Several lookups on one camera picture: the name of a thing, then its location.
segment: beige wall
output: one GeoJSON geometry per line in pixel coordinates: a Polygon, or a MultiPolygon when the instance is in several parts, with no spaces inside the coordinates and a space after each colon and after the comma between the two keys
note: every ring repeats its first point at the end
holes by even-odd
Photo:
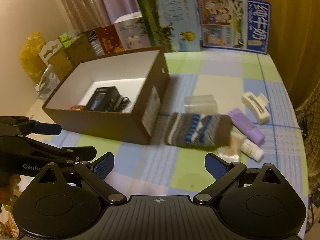
{"type": "Polygon", "coordinates": [[[33,31],[45,41],[70,29],[59,0],[0,0],[0,115],[24,115],[36,101],[35,84],[19,62],[33,31]]]}

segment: checkered tablecloth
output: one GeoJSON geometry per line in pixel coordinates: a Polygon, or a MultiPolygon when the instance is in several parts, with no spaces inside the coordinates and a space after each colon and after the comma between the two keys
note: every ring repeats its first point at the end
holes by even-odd
{"type": "Polygon", "coordinates": [[[150,145],[136,145],[62,131],[44,142],[57,146],[95,146],[100,157],[115,155],[115,167],[106,181],[129,197],[184,195],[192,198],[215,181],[206,171],[205,150],[166,146],[163,136],[173,112],[184,112],[184,98],[212,94],[220,114],[238,107],[265,134],[260,163],[245,155],[240,161],[250,168],[273,163],[308,203],[308,177],[302,136],[281,77],[269,55],[205,49],[201,52],[166,54],[170,83],[150,145]],[[258,125],[241,95],[263,93],[270,101],[270,122],[258,125]]]}

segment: table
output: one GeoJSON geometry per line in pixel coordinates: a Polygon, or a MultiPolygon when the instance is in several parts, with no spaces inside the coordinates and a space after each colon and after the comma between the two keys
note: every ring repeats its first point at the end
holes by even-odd
{"type": "MultiPolygon", "coordinates": [[[[173,112],[184,112],[185,96],[213,94],[220,114],[238,107],[265,134],[260,163],[241,155],[250,168],[273,163],[308,206],[308,175],[303,140],[292,104],[281,77],[269,55],[204,49],[201,52],[166,53],[170,83],[157,119],[150,145],[136,145],[62,131],[58,136],[36,136],[50,145],[95,146],[97,158],[115,155],[115,167],[106,182],[130,195],[185,195],[191,199],[215,181],[206,171],[207,151],[166,146],[164,132],[173,112]],[[241,95],[263,93],[270,104],[270,122],[260,126],[252,112],[241,103],[241,95]]],[[[33,119],[39,115],[35,107],[33,119]]],[[[304,236],[305,224],[300,237],[304,236]]]]}

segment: folded sock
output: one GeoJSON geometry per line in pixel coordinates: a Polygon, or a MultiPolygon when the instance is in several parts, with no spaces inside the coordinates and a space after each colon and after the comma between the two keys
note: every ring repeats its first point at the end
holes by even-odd
{"type": "Polygon", "coordinates": [[[176,146],[225,146],[229,144],[231,118],[224,114],[174,113],[164,143],[176,146]]]}

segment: purple bottle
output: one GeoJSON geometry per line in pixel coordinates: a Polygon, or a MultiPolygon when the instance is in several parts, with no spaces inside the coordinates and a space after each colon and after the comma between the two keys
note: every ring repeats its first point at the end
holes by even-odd
{"type": "Polygon", "coordinates": [[[264,142],[264,134],[259,131],[259,129],[241,112],[239,108],[235,108],[229,113],[228,116],[231,117],[232,123],[237,127],[247,138],[260,145],[264,142]]]}

